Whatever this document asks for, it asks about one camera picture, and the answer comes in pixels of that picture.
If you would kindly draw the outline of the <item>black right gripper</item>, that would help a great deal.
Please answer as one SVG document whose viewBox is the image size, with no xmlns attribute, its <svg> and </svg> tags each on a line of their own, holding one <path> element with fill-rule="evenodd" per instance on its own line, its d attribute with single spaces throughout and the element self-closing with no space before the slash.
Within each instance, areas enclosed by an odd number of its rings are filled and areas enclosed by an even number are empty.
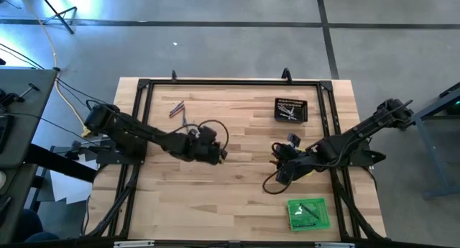
<svg viewBox="0 0 460 248">
<path fill-rule="evenodd" d="M 278 172 L 275 180 L 283 185 L 289 185 L 300 177 L 301 170 L 297 161 L 302 155 L 298 149 L 300 138 L 293 133 L 287 136 L 288 143 L 275 143 L 276 168 Z"/>
</svg>

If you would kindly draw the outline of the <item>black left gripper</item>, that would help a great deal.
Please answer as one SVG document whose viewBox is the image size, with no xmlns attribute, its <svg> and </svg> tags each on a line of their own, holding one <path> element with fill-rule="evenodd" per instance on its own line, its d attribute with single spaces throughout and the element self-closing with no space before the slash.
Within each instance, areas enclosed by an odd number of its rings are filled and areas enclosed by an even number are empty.
<svg viewBox="0 0 460 248">
<path fill-rule="evenodd" d="M 198 162 L 206 162 L 211 165 L 222 163 L 227 156 L 227 151 L 216 141 L 217 133 L 212 128 L 201 126 L 188 132 L 190 137 L 189 154 Z"/>
</svg>

